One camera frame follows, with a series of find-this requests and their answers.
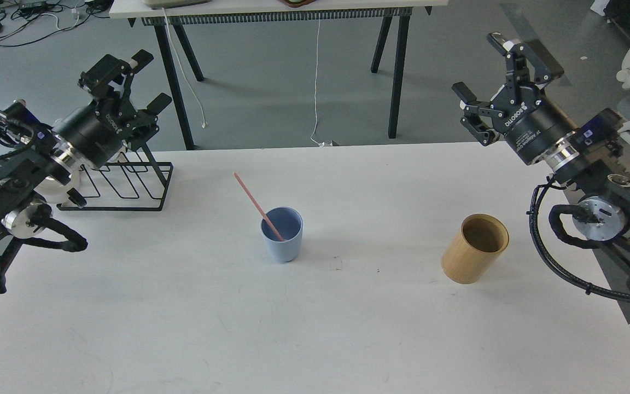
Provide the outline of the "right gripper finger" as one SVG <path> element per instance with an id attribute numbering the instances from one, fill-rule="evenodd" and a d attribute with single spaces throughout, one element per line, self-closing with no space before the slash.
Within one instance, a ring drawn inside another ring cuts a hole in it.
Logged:
<path id="1" fill-rule="evenodd" d="M 490 102 L 478 100 L 463 82 L 453 83 L 452 91 L 460 98 L 460 108 L 463 110 L 463 116 L 460 120 L 462 125 L 483 146 L 497 142 L 499 140 L 498 132 L 488 126 L 482 117 L 504 119 L 506 112 L 495 109 Z"/>
<path id="2" fill-rule="evenodd" d="M 564 75 L 562 65 L 537 39 L 521 42 L 508 40 L 499 32 L 491 32 L 487 40 L 505 57 L 504 90 L 515 102 L 521 97 L 520 88 L 543 89 Z"/>

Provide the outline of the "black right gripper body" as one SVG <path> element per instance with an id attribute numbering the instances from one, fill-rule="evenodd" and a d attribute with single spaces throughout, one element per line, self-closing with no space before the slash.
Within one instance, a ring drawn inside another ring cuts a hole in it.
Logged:
<path id="1" fill-rule="evenodd" d="M 492 97 L 492 108 L 503 116 L 492 119 L 490 142 L 502 137 L 526 165 L 544 160 L 550 167 L 563 167 L 579 157 L 569 140 L 577 125 L 542 88 L 520 88 L 518 98 L 511 97 L 509 88 L 500 88 Z"/>

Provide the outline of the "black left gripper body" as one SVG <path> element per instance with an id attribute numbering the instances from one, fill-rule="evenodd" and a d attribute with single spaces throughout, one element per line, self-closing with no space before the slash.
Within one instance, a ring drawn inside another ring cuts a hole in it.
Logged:
<path id="1" fill-rule="evenodd" d="M 123 147 L 130 147 L 130 142 L 120 137 L 120 130 L 118 122 L 92 102 L 73 110 L 52 128 L 59 139 L 92 168 L 105 166 Z"/>

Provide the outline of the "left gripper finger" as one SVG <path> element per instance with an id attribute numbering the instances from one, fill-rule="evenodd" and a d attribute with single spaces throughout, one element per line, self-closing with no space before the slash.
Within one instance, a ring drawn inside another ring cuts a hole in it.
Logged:
<path id="1" fill-rule="evenodd" d="M 172 103 L 172 98 L 160 93 L 145 109 L 135 111 L 132 117 L 124 120 L 126 136 L 124 141 L 129 150 L 139 150 L 159 132 L 159 114 Z"/>
<path id="2" fill-rule="evenodd" d="M 127 60 L 118 59 L 110 54 L 103 56 L 87 72 L 80 75 L 78 86 L 91 95 L 92 102 L 78 109 L 92 109 L 104 100 L 110 99 L 118 107 L 127 104 L 130 109 L 135 110 L 130 100 L 133 76 L 153 60 L 154 56 L 146 50 L 139 50 Z"/>

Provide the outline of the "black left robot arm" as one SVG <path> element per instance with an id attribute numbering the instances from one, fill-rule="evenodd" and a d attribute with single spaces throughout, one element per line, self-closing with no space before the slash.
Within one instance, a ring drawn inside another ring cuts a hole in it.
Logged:
<path id="1" fill-rule="evenodd" d="M 7 291 L 5 275 L 23 245 L 66 252 L 87 248 L 87 240 L 53 217 L 53 205 L 66 202 L 70 210 L 85 210 L 86 199 L 78 190 L 80 169 L 134 167 L 118 162 L 128 150 L 142 150 L 167 189 L 172 167 L 162 170 L 148 148 L 158 133 L 158 115 L 172 102 L 160 93 L 145 109 L 130 99 L 135 75 L 153 60 L 140 50 L 130 59 L 105 55 L 87 72 L 78 86 L 91 97 L 55 125 L 42 123 L 16 100 L 0 109 L 0 294 Z"/>

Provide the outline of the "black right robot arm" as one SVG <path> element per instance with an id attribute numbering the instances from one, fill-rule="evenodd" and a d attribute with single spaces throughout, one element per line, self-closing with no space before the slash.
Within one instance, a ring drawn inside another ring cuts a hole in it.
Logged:
<path id="1" fill-rule="evenodd" d="M 460 123 L 481 145 L 504 139 L 526 165 L 545 162 L 552 174 L 535 187 L 528 210 L 530 236 L 541 259 L 571 285 L 608 299 L 630 303 L 630 175 L 619 163 L 622 117 L 612 109 L 577 126 L 545 92 L 564 70 L 539 40 L 508 40 L 491 32 L 487 40 L 505 60 L 505 82 L 490 101 L 481 101 L 465 83 L 452 87 L 460 98 Z M 548 212 L 557 239 L 587 250 L 602 250 L 627 274 L 628 292 L 617 292 L 577 277 L 560 265 L 541 239 L 540 205 L 550 189 L 573 186 L 577 204 Z"/>

